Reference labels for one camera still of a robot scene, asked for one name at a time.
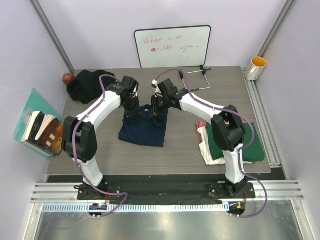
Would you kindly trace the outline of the navy blue t shirt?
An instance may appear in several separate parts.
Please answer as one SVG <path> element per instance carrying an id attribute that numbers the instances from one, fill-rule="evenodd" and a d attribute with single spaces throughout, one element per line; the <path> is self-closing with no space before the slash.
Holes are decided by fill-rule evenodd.
<path id="1" fill-rule="evenodd" d="M 164 147 L 167 130 L 167 115 L 149 118 L 152 107 L 149 104 L 140 107 L 140 119 L 123 119 L 123 125 L 118 133 L 118 139 L 127 143 Z"/>

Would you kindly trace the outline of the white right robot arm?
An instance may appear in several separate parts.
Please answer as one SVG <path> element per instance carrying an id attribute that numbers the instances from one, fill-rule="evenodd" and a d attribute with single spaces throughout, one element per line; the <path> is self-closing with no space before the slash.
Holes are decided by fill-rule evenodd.
<path id="1" fill-rule="evenodd" d="M 233 105 L 219 106 L 205 101 L 187 89 L 179 90 L 168 78 L 152 81 L 153 116 L 166 114 L 170 108 L 191 113 L 210 123 L 213 140 L 222 150 L 225 161 L 225 190 L 233 198 L 241 195 L 247 184 L 243 151 L 246 129 Z"/>

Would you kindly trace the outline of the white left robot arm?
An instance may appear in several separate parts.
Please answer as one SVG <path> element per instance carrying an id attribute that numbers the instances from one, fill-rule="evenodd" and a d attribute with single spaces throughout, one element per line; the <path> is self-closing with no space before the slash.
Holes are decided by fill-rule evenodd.
<path id="1" fill-rule="evenodd" d="M 138 81 L 124 76 L 122 81 L 104 86 L 104 77 L 117 79 L 108 74 L 99 77 L 101 96 L 84 112 L 76 117 L 68 116 L 64 120 L 61 145 L 80 170 L 83 185 L 97 200 L 108 193 L 104 176 L 96 161 L 98 150 L 96 130 L 114 110 L 120 107 L 124 109 L 126 118 L 138 119 L 141 116 Z"/>

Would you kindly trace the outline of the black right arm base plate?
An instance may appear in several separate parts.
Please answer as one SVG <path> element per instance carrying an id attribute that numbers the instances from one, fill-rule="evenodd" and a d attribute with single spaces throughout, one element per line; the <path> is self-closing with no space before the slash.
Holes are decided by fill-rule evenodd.
<path id="1" fill-rule="evenodd" d="M 206 197 L 213 200 L 218 199 L 254 199 L 256 198 L 255 189 L 252 183 L 247 183 L 246 186 L 240 190 L 239 193 L 232 193 L 231 190 L 227 189 L 225 182 L 206 183 L 205 188 L 207 189 Z"/>

